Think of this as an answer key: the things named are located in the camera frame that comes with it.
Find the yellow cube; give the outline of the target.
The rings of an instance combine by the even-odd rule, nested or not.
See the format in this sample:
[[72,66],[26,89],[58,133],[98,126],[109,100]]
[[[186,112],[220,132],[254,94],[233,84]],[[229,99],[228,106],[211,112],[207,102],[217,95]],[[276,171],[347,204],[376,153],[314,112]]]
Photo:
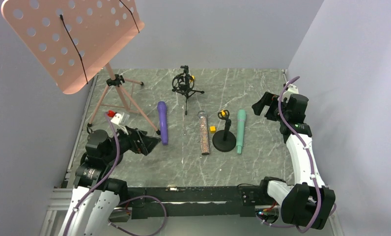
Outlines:
[[211,133],[215,133],[216,132],[215,126],[210,126],[209,128],[210,128],[210,132]]

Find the purple plastic microphone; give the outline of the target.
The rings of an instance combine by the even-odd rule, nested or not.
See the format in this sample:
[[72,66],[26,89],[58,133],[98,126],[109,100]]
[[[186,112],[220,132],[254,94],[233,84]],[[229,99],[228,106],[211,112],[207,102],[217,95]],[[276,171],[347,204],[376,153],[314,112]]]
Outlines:
[[167,105],[164,101],[157,104],[159,114],[161,142],[164,146],[168,145],[168,121],[167,121]]

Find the glitter microphone with mesh head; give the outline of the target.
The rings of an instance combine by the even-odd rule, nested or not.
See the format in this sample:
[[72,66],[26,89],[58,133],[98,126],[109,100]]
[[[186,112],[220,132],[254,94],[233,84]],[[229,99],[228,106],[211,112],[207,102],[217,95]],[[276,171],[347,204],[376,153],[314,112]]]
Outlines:
[[208,125],[207,125],[207,113],[203,110],[198,112],[199,131],[200,131],[200,148],[201,155],[209,155],[209,138],[208,138]]

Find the teal plastic microphone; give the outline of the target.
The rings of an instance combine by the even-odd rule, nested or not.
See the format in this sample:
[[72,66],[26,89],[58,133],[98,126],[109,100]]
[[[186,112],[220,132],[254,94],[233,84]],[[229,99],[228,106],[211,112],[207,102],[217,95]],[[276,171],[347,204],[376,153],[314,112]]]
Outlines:
[[247,117],[246,111],[240,109],[237,114],[237,136],[236,136],[237,154],[241,154],[243,149],[246,117]]

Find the pink perforated music stand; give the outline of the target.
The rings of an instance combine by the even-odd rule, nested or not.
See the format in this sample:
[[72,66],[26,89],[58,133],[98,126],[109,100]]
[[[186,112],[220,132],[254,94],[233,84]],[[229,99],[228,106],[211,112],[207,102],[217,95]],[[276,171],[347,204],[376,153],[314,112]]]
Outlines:
[[110,65],[144,28],[133,0],[5,0],[1,13],[63,93],[77,93],[105,68],[104,92],[114,87],[126,111],[143,114]]

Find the black round-base microphone stand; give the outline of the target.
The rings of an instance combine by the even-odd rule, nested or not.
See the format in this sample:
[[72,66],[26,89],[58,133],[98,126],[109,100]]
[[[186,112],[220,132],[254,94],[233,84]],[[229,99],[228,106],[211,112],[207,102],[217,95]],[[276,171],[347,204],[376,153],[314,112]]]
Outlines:
[[230,152],[236,147],[236,137],[230,131],[232,122],[229,110],[218,112],[218,117],[225,121],[225,126],[223,130],[219,130],[214,134],[212,144],[220,152]]

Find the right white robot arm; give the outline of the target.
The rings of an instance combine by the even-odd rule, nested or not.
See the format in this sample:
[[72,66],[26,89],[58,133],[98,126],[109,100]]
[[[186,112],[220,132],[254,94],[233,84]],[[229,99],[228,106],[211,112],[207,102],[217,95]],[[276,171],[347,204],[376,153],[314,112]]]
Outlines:
[[285,224],[306,229],[324,228],[335,206],[335,192],[326,186],[318,173],[312,151],[312,132],[305,123],[308,98],[291,94],[280,98],[270,92],[252,105],[255,115],[268,107],[266,119],[280,123],[280,133],[291,156],[294,185],[285,180],[265,177],[259,187],[280,206]]

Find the black shock mount tripod stand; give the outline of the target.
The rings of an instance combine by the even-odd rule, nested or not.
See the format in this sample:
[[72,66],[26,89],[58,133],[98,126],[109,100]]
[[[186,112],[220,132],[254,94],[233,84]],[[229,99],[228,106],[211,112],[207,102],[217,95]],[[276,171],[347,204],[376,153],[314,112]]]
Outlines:
[[181,69],[183,69],[183,72],[180,74],[177,74],[171,82],[172,85],[172,92],[181,94],[185,96],[185,110],[184,114],[187,115],[187,104],[188,99],[192,97],[196,93],[204,94],[205,91],[203,90],[195,90],[195,77],[190,74],[189,66],[188,65],[182,65],[180,66]]

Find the black base frame bar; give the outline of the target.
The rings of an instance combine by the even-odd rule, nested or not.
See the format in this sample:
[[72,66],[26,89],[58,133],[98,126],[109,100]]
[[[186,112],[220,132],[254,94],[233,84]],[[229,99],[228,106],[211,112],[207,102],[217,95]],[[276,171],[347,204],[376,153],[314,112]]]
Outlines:
[[251,184],[237,186],[130,187],[120,205],[132,219],[239,215],[254,217],[273,205],[274,199]]

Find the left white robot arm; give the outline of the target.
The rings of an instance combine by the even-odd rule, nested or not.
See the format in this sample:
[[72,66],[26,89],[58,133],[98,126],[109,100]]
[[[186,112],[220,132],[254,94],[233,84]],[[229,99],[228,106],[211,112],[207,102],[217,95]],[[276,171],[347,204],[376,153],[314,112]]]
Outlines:
[[127,182],[110,174],[127,151],[147,156],[161,141],[146,131],[126,127],[113,137],[105,130],[88,134],[85,153],[75,171],[69,209],[60,236],[96,236],[119,203],[129,197]]

